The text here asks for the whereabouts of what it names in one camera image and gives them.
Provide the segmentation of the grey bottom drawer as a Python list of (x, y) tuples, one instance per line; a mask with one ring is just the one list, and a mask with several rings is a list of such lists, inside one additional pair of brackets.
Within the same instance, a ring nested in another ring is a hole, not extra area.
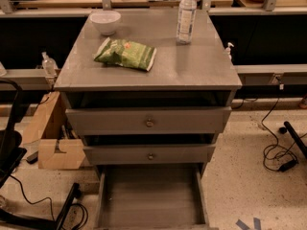
[(218, 230), (194, 164), (101, 167), (94, 230)]

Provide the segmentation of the grey drawer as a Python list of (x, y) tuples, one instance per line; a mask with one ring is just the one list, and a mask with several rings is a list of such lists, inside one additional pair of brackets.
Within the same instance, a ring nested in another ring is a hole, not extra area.
[(92, 165), (206, 163), (214, 145), (93, 146), (83, 149)]
[(94, 230), (218, 230), (194, 164), (101, 167)]
[(80, 136), (221, 133), (229, 107), (79, 108), (66, 116)]

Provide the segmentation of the grey top drawer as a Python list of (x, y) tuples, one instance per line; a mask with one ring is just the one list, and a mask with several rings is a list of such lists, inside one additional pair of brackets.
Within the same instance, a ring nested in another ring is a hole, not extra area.
[(229, 107), (79, 108), (66, 116), (80, 136), (221, 133)]

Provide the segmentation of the grey drawer cabinet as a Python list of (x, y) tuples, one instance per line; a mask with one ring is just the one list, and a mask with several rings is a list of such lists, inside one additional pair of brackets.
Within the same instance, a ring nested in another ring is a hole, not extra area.
[[(85, 22), (56, 81), (67, 109), (229, 107), (242, 84), (205, 11), (198, 11), (193, 39), (176, 41), (177, 10), (123, 10), (117, 39), (155, 47), (150, 71), (105, 65), (93, 58), (105, 37)], [(84, 147), (214, 145), (221, 133), (80, 136)]]

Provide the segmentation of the grey middle drawer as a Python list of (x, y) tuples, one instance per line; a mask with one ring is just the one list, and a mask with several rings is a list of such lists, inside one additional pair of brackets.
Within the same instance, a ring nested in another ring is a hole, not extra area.
[(214, 145), (93, 146), (83, 149), (92, 165), (206, 163)]

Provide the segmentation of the green chip bag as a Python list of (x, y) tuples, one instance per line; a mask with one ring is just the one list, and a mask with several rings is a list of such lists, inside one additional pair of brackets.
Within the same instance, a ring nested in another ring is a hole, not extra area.
[(155, 47), (126, 39), (108, 37), (93, 56), (96, 62), (150, 71), (156, 55)]

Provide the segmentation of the small pump bottle right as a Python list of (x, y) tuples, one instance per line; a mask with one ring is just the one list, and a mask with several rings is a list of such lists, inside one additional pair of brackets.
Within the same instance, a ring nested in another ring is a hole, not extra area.
[(231, 54), (231, 50), (234, 48), (234, 45), (231, 42), (227, 42), (227, 46), (224, 49), (225, 52), (227, 53), (228, 57), (232, 60), (232, 54)]

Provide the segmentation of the white ceramic bowl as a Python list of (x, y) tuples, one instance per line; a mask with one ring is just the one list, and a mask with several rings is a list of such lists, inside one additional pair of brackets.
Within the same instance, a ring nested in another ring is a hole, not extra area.
[(95, 11), (89, 19), (102, 35), (113, 35), (120, 25), (121, 14), (118, 11)]

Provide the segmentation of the wooden box on floor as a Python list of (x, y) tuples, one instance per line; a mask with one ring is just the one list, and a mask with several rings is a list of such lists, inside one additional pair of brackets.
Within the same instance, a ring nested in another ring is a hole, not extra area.
[(46, 94), (23, 131), (24, 145), (38, 142), (38, 167), (48, 170), (77, 170), (85, 161), (81, 139), (66, 138), (68, 125), (60, 92)]

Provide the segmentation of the clear plastic water bottle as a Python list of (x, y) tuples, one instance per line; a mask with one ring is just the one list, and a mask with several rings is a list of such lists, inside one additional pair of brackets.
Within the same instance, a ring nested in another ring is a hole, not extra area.
[(197, 0), (181, 0), (177, 17), (177, 42), (189, 44), (197, 11)]

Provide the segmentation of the small sanitizer bottle left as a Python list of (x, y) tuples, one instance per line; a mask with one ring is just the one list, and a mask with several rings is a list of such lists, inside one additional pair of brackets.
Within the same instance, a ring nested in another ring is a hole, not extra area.
[(58, 69), (58, 66), (56, 62), (47, 55), (46, 52), (42, 52), (42, 67), (45, 70), (46, 74), (48, 76), (55, 76), (57, 74), (56, 70)]

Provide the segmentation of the black stand leg right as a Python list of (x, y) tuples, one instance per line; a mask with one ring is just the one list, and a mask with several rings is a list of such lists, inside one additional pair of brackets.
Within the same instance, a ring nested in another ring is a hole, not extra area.
[(297, 146), (299, 147), (299, 149), (301, 150), (301, 152), (303, 153), (303, 155), (307, 159), (307, 147), (304, 145), (303, 141), (298, 136), (295, 129), (292, 127), (292, 125), (288, 121), (284, 122), (284, 127), (288, 130), (288, 132), (292, 136), (293, 140), (295, 141), (295, 143), (297, 144)]

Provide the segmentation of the black chair base left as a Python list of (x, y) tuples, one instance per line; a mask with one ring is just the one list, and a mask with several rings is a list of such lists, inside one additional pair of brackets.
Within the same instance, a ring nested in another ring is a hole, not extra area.
[[(0, 79), (0, 83), (9, 84), (16, 90), (7, 126), (0, 131), (0, 187), (2, 187), (27, 151), (20, 147), (22, 136), (14, 129), (15, 123), (17, 122), (16, 114), (19, 112), (18, 108), (22, 100), (22, 88), (14, 81), (8, 79)], [(80, 185), (74, 183), (58, 217), (53, 220), (14, 215), (4, 209), (0, 209), (0, 221), (11, 225), (28, 227), (30, 229), (61, 230), (70, 207), (73, 205), (73, 200), (80, 195)]]

